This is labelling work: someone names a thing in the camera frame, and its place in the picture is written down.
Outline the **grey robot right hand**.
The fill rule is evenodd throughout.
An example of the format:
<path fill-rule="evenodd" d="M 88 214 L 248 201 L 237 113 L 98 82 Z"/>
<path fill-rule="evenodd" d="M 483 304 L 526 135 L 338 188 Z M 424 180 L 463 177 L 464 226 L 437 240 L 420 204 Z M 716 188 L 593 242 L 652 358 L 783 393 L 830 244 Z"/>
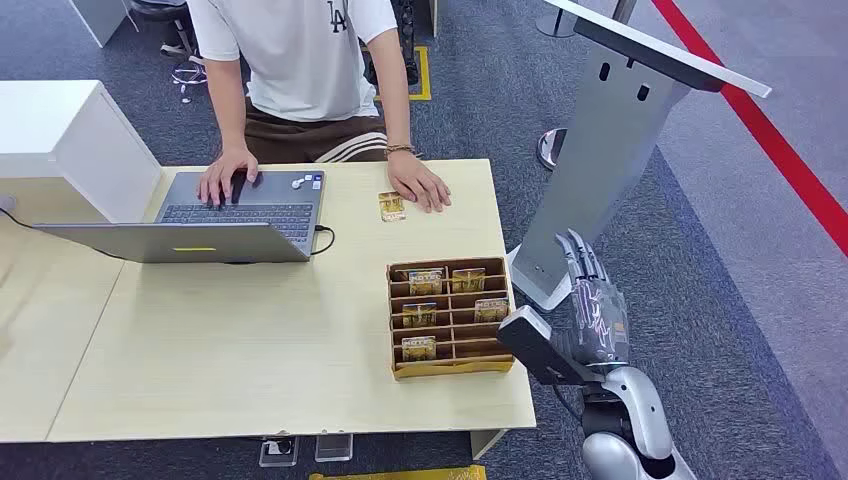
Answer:
<path fill-rule="evenodd" d="M 624 295 L 611 281 L 592 246 L 573 230 L 557 234 L 568 268 L 576 317 L 570 345 L 583 365 L 630 364 L 629 320 Z"/>

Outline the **person's right hand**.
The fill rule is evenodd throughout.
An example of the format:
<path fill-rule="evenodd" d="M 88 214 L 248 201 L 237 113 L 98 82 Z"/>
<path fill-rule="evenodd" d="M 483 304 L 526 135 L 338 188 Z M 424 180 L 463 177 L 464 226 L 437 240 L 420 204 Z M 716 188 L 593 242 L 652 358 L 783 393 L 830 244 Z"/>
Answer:
<path fill-rule="evenodd" d="M 233 198 L 233 176 L 245 173 L 254 182 L 258 176 L 258 160 L 245 147 L 224 147 L 221 155 L 201 175 L 197 198 L 202 204 L 220 206 Z"/>

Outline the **person's left hand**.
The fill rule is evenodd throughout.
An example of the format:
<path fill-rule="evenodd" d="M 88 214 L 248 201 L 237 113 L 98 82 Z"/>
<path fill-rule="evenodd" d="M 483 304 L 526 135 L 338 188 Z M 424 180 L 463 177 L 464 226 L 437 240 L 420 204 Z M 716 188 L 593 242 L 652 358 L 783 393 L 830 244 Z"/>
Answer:
<path fill-rule="evenodd" d="M 442 212 L 452 205 L 451 192 L 442 178 L 409 151 L 388 154 L 387 175 L 397 193 L 426 213 Z"/>

